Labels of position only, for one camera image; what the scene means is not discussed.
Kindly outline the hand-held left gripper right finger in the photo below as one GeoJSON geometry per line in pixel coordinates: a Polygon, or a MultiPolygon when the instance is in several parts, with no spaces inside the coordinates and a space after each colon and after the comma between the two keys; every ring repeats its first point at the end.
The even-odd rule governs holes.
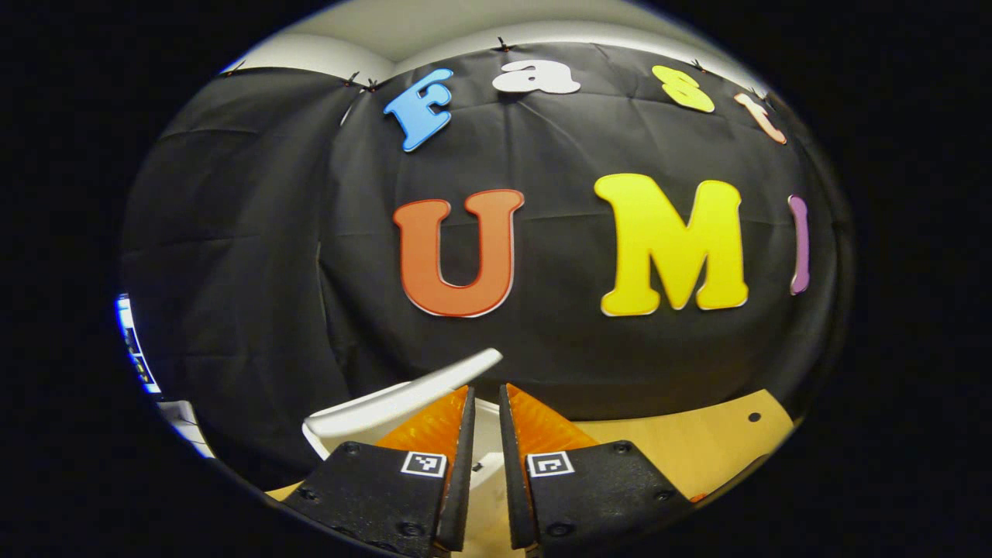
{"type": "Polygon", "coordinates": [[[528,557],[616,557],[694,510],[634,442],[600,443],[511,384],[499,405],[511,547],[528,557]]]}

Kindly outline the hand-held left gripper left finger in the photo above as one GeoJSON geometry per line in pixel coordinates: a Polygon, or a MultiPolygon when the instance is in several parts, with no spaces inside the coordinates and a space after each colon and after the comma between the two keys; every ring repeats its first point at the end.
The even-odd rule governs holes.
{"type": "Polygon", "coordinates": [[[475,417],[474,389],[462,386],[376,444],[341,443],[284,505],[355,543],[399,556],[461,551],[475,417]]]}

